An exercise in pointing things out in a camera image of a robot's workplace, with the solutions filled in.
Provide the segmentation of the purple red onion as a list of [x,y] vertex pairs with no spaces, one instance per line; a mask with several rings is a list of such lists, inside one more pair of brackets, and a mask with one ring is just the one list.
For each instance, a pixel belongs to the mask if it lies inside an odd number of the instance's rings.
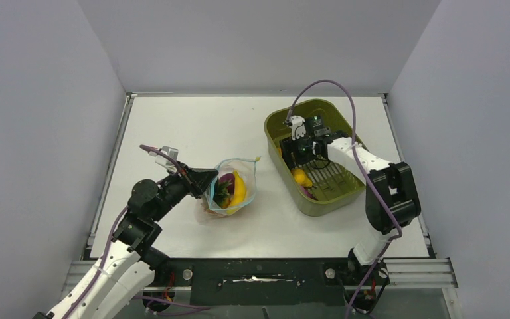
[[234,187],[235,176],[232,173],[226,173],[218,178],[218,184],[227,187]]

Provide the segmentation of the orange toy pineapple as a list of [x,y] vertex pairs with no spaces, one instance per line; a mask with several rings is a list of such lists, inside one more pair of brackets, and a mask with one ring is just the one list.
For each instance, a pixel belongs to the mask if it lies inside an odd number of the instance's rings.
[[230,205],[230,200],[234,194],[234,187],[227,187],[224,185],[219,185],[218,180],[215,183],[214,187],[214,195],[212,200],[215,204],[221,209],[227,209]]

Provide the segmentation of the clear zip top bag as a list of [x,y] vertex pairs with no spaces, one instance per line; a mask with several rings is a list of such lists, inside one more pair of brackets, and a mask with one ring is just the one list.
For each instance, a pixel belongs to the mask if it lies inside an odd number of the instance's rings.
[[213,219],[223,219],[238,213],[256,197],[257,165],[255,158],[230,158],[221,161],[215,169],[217,176],[198,200],[195,219],[207,224]]

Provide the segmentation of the yellow toy banana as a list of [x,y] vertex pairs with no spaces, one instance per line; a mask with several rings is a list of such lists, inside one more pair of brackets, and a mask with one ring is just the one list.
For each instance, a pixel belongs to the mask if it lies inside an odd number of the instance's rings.
[[239,206],[246,199],[246,184],[240,174],[234,170],[234,194],[228,208]]

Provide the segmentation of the olive green plastic basket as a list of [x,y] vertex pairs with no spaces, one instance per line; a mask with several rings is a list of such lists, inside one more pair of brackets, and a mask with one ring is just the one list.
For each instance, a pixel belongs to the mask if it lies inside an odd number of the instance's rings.
[[[308,188],[316,197],[317,201],[307,198],[299,189],[299,185],[292,177],[291,169],[288,169],[281,157],[280,140],[288,137],[291,130],[284,124],[289,109],[285,108],[271,113],[264,122],[264,131],[268,139],[268,152],[270,159],[278,170],[278,174],[286,185],[296,207],[305,215],[318,217],[328,214],[343,206],[349,205],[365,190],[365,184],[359,180],[359,175],[354,175],[342,165],[329,161],[313,161],[298,167],[303,169],[313,182],[313,187]],[[296,104],[294,114],[309,118],[321,116],[323,123],[330,127],[331,137],[350,137],[352,127],[338,111],[338,109],[326,100],[313,99]]]

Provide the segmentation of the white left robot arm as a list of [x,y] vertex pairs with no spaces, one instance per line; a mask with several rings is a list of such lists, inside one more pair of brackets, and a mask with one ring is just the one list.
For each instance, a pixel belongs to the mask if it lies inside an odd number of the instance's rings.
[[110,229],[102,256],[56,306],[34,317],[113,318],[169,261],[153,247],[162,232],[158,222],[186,196],[199,198],[217,175],[216,169],[178,164],[177,171],[161,181],[137,182]]

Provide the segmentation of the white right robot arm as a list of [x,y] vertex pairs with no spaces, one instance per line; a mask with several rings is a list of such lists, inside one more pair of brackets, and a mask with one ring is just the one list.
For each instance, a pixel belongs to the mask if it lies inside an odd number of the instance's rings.
[[347,265],[349,279],[362,284],[372,277],[372,264],[386,246],[400,238],[403,227],[421,213],[412,170],[403,161],[392,163],[372,154],[355,134],[331,130],[321,116],[291,116],[286,125],[291,135],[280,140],[280,148],[289,168],[325,160],[351,172],[366,187],[368,225],[363,238],[349,251]]

